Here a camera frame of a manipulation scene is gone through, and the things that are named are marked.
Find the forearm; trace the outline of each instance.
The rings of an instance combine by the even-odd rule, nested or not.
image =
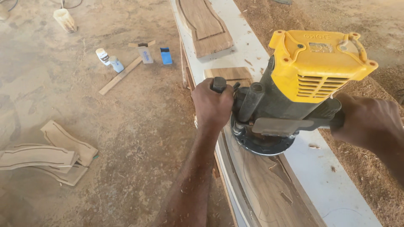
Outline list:
[[[404,131],[388,135],[388,138],[379,140],[378,145],[369,150],[380,158],[404,187]]]
[[[204,226],[214,150],[219,130],[198,129],[197,136],[173,183],[154,226]]]

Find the hand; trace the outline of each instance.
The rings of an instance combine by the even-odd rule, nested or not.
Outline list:
[[[195,87],[192,99],[195,105],[198,128],[220,131],[229,121],[233,106],[234,89],[227,85],[222,94],[210,89],[213,78],[207,78]]]
[[[350,96],[339,93],[345,122],[341,128],[331,128],[335,139],[368,149],[380,155],[391,146],[402,146],[404,130],[395,102]]]

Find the cable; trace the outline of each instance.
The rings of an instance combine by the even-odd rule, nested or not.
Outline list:
[[[18,0],[15,1],[15,4],[8,11],[10,12],[12,9],[14,9],[14,7],[17,5],[17,3],[18,3]]]
[[[80,3],[79,3],[77,6],[69,7],[69,8],[76,8],[76,7],[78,7],[79,5],[81,5],[82,2],[83,2],[83,0],[80,0]]]
[[[77,6],[74,6],[74,7],[65,7],[65,0],[62,0],[61,2],[62,3],[60,3],[60,2],[55,2],[55,1],[52,1],[52,0],[49,0],[49,1],[51,1],[51,2],[53,2],[53,3],[55,3],[55,4],[62,4],[63,5],[63,7],[61,7],[61,8],[76,8],[76,7],[78,7],[79,5],[81,5],[81,3],[83,2],[83,0],[81,0],[80,1],[80,3],[77,5]]]

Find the blue box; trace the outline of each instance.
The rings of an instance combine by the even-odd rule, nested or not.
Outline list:
[[[160,48],[160,52],[163,64],[168,65],[173,63],[173,60],[171,59],[170,49],[168,47]]]

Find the stack of wooden pieces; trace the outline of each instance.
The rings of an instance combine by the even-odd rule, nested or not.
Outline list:
[[[61,183],[76,185],[98,150],[72,137],[52,120],[41,131],[51,146],[23,143],[0,151],[0,170],[24,167],[50,175]]]

